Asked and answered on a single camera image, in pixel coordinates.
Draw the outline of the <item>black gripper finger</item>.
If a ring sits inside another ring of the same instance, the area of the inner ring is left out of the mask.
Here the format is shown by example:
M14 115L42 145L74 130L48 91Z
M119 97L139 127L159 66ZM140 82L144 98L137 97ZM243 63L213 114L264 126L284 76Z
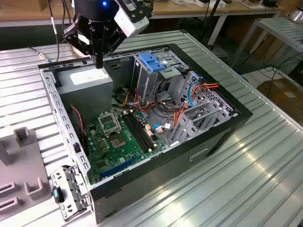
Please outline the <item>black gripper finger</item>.
M88 44L79 38L79 33L88 39ZM96 30L90 23L73 23L63 31L65 40L82 54L89 55L96 69L99 69L99 40L95 34Z
M113 52L125 40L125 33L121 28L114 29L105 27L103 30L103 37L101 41L101 48L99 54L99 68L103 68L103 57L110 52Z

